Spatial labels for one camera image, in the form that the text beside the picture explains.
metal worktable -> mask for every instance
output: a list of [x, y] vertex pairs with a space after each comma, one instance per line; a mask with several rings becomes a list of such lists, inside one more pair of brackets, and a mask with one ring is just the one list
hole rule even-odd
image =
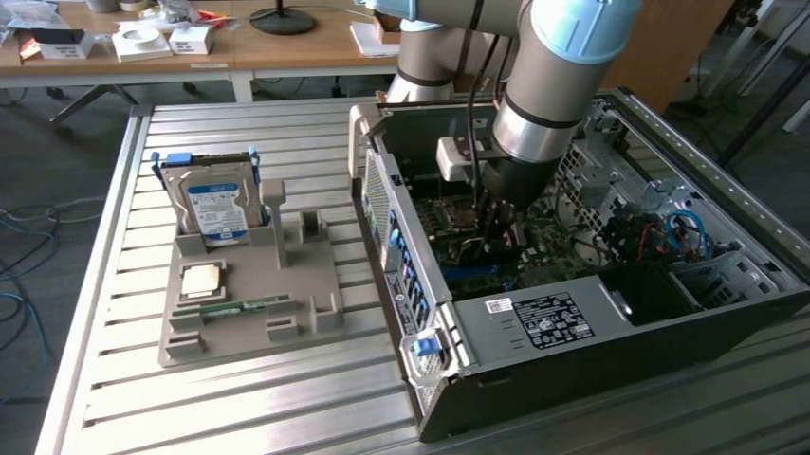
[[[708, 365], [484, 432], [416, 442], [348, 192], [348, 109], [361, 101], [136, 108], [37, 454], [743, 454], [810, 447], [807, 311]], [[243, 152], [251, 144], [261, 177], [285, 179], [285, 216], [323, 209], [347, 311], [379, 330], [280, 355], [164, 369], [175, 214], [144, 160], [153, 151]]]

